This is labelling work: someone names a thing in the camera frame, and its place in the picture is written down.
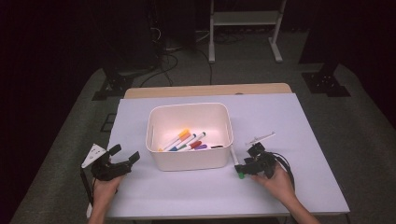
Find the person's right hand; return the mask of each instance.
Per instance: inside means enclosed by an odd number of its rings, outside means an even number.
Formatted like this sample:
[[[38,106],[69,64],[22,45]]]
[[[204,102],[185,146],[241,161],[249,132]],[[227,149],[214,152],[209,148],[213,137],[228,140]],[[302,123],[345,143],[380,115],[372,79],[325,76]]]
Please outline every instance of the person's right hand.
[[[252,175],[251,178],[268,189],[283,204],[296,199],[289,175],[279,162],[276,163],[274,175],[270,179],[265,175]]]

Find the white metal frame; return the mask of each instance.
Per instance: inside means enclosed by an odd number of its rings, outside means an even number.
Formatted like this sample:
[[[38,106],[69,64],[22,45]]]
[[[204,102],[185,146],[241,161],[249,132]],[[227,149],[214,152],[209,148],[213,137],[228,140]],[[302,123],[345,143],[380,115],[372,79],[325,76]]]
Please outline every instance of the white metal frame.
[[[249,11],[249,12],[215,12],[214,0],[211,0],[210,6],[210,39],[209,39],[209,62],[215,62],[215,43],[214,28],[221,25],[274,25],[275,30],[272,37],[268,38],[271,49],[277,63],[282,63],[283,59],[280,55],[276,44],[279,34],[280,24],[287,0],[282,0],[279,10],[275,11]]]

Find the white plastic bin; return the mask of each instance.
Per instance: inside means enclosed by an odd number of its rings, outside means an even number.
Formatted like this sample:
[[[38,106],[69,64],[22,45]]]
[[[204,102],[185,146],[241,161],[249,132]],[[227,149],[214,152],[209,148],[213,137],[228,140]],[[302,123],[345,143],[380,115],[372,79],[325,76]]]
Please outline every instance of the white plastic bin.
[[[205,132],[201,140],[209,147],[190,151],[158,151],[184,129]],[[233,131],[225,105],[219,103],[165,105],[154,108],[148,119],[146,146],[163,171],[219,168],[227,164]]]

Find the person's left hand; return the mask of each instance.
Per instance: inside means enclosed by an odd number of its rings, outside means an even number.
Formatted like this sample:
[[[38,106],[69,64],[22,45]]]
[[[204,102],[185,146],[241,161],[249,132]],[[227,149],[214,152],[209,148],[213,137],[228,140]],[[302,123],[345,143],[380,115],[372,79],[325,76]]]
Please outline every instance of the person's left hand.
[[[93,181],[93,205],[89,223],[103,223],[105,214],[116,194],[117,188],[125,175],[109,181]]]

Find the purple marker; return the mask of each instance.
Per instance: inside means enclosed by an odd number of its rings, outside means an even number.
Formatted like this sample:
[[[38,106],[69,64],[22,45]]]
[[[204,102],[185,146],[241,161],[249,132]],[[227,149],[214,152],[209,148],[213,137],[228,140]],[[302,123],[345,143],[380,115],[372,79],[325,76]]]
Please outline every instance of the purple marker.
[[[196,147],[195,150],[204,149],[204,148],[207,148],[207,145],[200,145]]]

